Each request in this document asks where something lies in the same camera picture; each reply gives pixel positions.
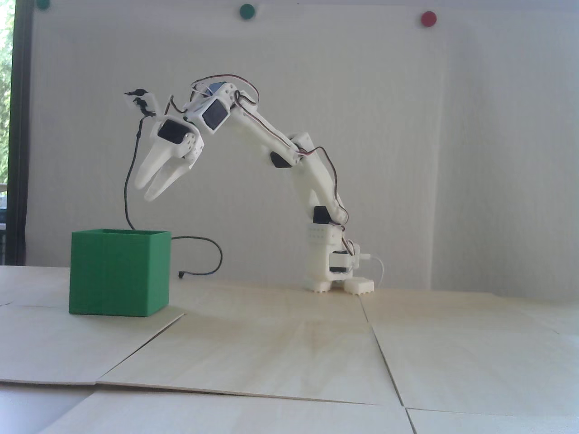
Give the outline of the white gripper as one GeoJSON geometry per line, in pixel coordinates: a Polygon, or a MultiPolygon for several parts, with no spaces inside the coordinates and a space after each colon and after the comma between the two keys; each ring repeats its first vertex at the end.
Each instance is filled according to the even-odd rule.
{"type": "Polygon", "coordinates": [[[204,148],[199,130],[191,123],[174,116],[163,116],[157,133],[150,134],[151,149],[138,168],[134,186],[153,201],[196,163],[204,148]]]}

